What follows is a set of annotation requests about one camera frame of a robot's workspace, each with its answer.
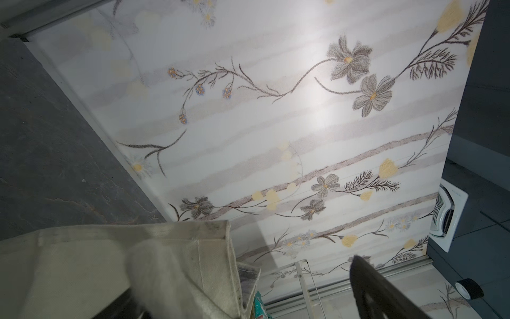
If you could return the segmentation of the cream canvas tote bag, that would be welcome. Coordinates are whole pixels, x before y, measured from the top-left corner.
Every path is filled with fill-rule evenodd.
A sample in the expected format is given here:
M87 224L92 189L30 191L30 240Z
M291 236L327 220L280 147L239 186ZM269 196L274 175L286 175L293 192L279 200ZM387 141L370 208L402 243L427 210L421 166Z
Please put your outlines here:
M78 225L1 242L2 318L93 318L127 289L151 318L248 318L260 269L228 221Z

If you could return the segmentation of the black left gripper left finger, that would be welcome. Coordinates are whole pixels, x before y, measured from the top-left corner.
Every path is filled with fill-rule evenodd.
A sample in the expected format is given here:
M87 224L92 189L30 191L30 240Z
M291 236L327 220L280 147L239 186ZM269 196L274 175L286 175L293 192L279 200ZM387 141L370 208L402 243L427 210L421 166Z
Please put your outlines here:
M93 319L151 319L151 315L138 304L129 288Z

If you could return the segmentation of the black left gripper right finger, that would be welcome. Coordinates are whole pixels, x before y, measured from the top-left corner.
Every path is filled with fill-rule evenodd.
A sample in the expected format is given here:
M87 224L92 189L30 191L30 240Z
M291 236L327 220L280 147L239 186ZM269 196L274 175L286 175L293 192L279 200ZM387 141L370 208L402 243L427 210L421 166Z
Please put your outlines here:
M353 257L349 280L360 318L428 318L425 312L358 255Z

